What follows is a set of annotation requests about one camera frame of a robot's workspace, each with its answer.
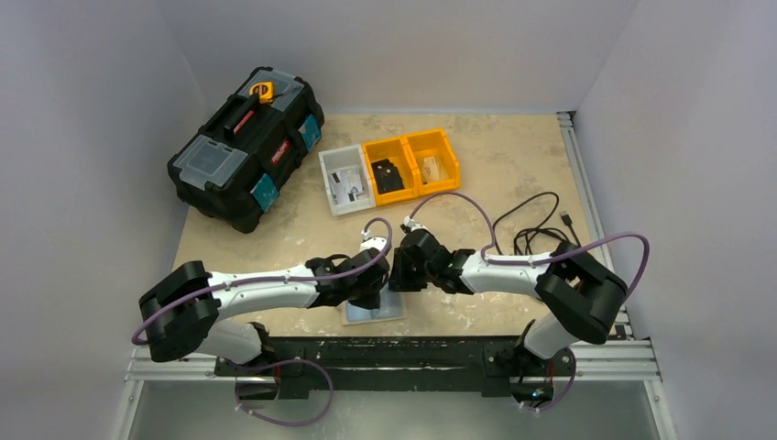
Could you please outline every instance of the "table surface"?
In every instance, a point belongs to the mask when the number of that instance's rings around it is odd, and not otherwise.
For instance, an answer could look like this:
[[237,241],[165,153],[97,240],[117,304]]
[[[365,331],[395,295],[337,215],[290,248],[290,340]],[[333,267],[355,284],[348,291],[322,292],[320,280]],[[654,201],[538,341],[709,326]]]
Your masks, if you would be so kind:
[[[261,217],[251,234],[190,208],[175,267],[202,260],[207,270],[257,272],[278,270],[313,257],[358,251],[360,231],[375,216],[394,226],[393,245],[403,234],[402,219],[421,200],[380,206],[334,217],[323,186],[318,152],[442,127],[461,163],[465,193],[477,200],[492,219],[543,191],[559,194],[559,210],[575,222],[575,232],[589,241],[575,179],[555,115],[328,115],[323,138],[280,190],[279,199]],[[499,223],[497,236],[506,252],[515,233],[536,226],[553,208],[542,197]],[[489,241],[486,223],[464,200],[442,196],[430,201],[416,218],[426,224],[448,249],[480,249]],[[566,230],[558,214],[548,226]],[[382,226],[373,231],[383,235]],[[535,252],[555,249],[556,242],[537,238]],[[275,309],[237,316],[239,322],[266,325],[274,336],[476,336],[516,335],[530,319],[547,308],[530,297],[504,292],[449,295],[431,286],[403,293],[406,317],[396,321],[342,325],[340,311]]]

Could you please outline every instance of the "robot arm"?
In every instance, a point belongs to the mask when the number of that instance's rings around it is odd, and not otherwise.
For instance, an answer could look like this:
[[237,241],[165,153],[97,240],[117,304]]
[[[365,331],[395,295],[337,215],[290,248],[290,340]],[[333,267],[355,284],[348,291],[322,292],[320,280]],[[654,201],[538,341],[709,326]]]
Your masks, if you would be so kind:
[[416,292],[431,282],[447,293],[510,292],[540,299],[551,312],[531,323],[519,341],[519,348],[540,359],[552,358],[580,340],[604,344],[626,301],[626,283],[587,253],[551,264],[532,264],[575,249],[568,242],[553,253],[489,256],[486,261],[473,249],[448,251],[423,225],[409,218],[402,229],[407,235],[394,251],[390,289]]
[[[201,261],[185,263],[140,298],[140,312],[150,322],[145,330],[151,358],[167,362],[198,352],[245,364],[271,351],[268,333],[260,324],[226,318],[280,307],[335,307],[343,301],[378,308],[389,275],[385,258],[359,273],[341,275],[375,259],[387,244],[386,238],[369,238],[351,258],[312,258],[289,269],[240,275],[207,272]],[[208,292],[170,307],[202,290]]]

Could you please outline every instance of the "white bin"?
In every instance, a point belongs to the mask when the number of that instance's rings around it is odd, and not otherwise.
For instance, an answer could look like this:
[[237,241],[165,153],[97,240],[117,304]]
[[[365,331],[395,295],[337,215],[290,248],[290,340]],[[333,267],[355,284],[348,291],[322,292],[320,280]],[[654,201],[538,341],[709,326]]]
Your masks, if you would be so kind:
[[[326,198],[332,215],[343,215],[363,211],[375,207],[375,194],[372,192],[372,181],[367,174],[367,163],[364,159],[361,145],[335,148],[318,153],[321,162],[323,184],[326,187]],[[334,199],[329,176],[338,171],[358,168],[364,192],[356,196],[353,202],[338,204]]]

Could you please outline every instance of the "black cable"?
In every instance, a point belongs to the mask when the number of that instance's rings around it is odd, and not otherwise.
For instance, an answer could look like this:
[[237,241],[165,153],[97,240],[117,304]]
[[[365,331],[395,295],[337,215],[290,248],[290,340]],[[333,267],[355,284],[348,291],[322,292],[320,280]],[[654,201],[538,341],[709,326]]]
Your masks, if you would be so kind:
[[287,94],[291,94],[291,93],[297,92],[300,89],[301,89],[300,86],[292,87],[290,89],[287,89],[285,92],[281,92],[281,93],[278,93],[276,95],[273,95],[273,97],[269,98],[269,100],[270,101],[275,101],[276,99],[280,98],[281,96],[286,96]]
[[568,227],[569,227],[569,232],[572,233],[572,238],[575,239],[575,244],[578,245],[579,247],[582,246],[580,244],[580,238],[577,238],[577,234],[575,233],[575,229],[572,227],[572,224],[570,223]]
[[579,247],[582,246],[580,244],[580,238],[577,237],[577,233],[575,232],[575,229],[572,227],[572,217],[570,217],[566,211],[561,212],[561,221],[564,223],[566,227],[569,228],[569,232],[572,233],[572,237],[575,239],[575,244],[577,244]]
[[334,259],[350,259],[350,257],[348,257],[346,254],[332,254],[329,257],[324,258],[324,259],[328,259],[328,260],[332,261]]
[[[532,319],[531,321],[529,321],[528,324],[526,324],[525,327],[523,327],[523,332],[521,332],[520,336],[518,336],[518,345],[517,345],[517,347],[522,347],[526,343],[526,335],[529,334],[529,329],[531,328],[532,325],[534,325],[535,322],[537,322],[537,320],[536,319]],[[523,376],[524,376],[524,371],[523,371],[523,367],[521,367],[520,371],[519,371],[519,376],[518,376],[518,384],[519,385],[523,383]]]
[[[540,222],[540,224],[536,226],[536,228],[541,228],[543,225],[545,225],[545,223],[547,223],[547,222],[548,222],[548,220],[550,220],[550,219],[551,219],[551,217],[553,217],[553,213],[555,213],[555,212],[556,212],[556,209],[558,208],[558,205],[559,205],[560,199],[559,199],[559,196],[558,196],[558,194],[557,194],[557,193],[555,193],[555,192],[552,192],[552,191],[540,192],[540,193],[538,193],[538,194],[534,194],[532,197],[530,197],[530,198],[528,198],[528,199],[524,200],[524,201],[523,201],[523,202],[521,202],[521,203],[520,203],[518,206],[516,206],[516,207],[514,207],[514,208],[510,209],[510,210],[509,210],[509,211],[507,211],[505,214],[502,214],[502,215],[501,215],[501,216],[500,216],[500,217],[499,217],[497,220],[495,220],[495,221],[494,221],[494,229],[496,229],[496,228],[497,228],[497,225],[499,224],[499,222],[500,222],[500,221],[502,221],[502,220],[503,220],[505,217],[507,217],[508,215],[511,215],[512,213],[514,213],[514,212],[518,211],[520,208],[522,208],[523,206],[525,206],[525,205],[526,205],[526,204],[528,204],[529,202],[531,202],[531,201],[533,201],[533,200],[535,200],[535,199],[539,199],[540,197],[543,197],[543,196],[545,196],[545,195],[551,195],[551,196],[553,196],[553,197],[556,199],[556,202],[555,202],[555,205],[553,206],[553,209],[551,210],[551,213],[550,213],[550,214],[548,214],[548,216],[547,216],[547,217],[545,217],[545,219],[544,219],[544,220],[542,220],[542,221]],[[517,239],[513,239],[513,254],[521,255],[521,254],[520,254],[520,250],[518,249],[518,246],[516,245],[516,243],[517,243]],[[499,254],[499,255],[504,255],[504,253],[502,252],[502,249],[499,247],[499,242],[498,242],[498,240],[497,240],[497,242],[495,243],[495,245],[496,245],[496,248],[497,248],[497,252],[498,252],[498,254]]]
[[[562,231],[561,229],[557,227],[544,227],[545,224],[548,223],[548,221],[553,218],[553,215],[555,214],[556,210],[558,209],[559,203],[561,202],[558,193],[552,192],[552,191],[546,191],[546,192],[540,192],[538,194],[534,194],[532,197],[526,199],[522,203],[520,203],[518,206],[510,209],[505,214],[501,215],[495,222],[494,227],[497,227],[497,224],[505,219],[508,215],[511,215],[518,211],[520,208],[525,206],[526,204],[534,201],[535,199],[538,199],[540,197],[550,195],[555,199],[555,203],[553,204],[553,209],[551,209],[551,212],[548,213],[548,215],[542,219],[542,221],[534,226],[534,227],[526,227],[518,231],[518,233],[513,237],[512,240],[512,251],[514,255],[529,255],[534,253],[531,249],[531,241],[537,237],[537,236],[546,236],[550,237],[559,241],[570,241],[569,236]],[[578,246],[580,245],[580,239],[577,237],[577,233],[572,228],[572,217],[569,216],[569,214],[566,211],[561,212],[562,221],[564,222],[564,225],[569,228],[569,232],[572,233],[572,237],[575,240],[575,243]],[[520,241],[523,241],[523,247],[521,248]],[[497,241],[496,243],[496,249],[499,255],[504,255],[502,252],[501,247],[499,247],[499,243]]]

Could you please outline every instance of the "black toolbox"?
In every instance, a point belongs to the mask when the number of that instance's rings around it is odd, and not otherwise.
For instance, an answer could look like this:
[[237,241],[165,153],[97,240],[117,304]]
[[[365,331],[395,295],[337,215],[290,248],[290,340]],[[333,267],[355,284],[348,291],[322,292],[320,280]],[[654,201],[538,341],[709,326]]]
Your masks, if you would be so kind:
[[[263,82],[273,83],[272,103],[249,94]],[[321,138],[322,125],[308,83],[259,67],[170,159],[168,174],[181,200],[247,234]]]

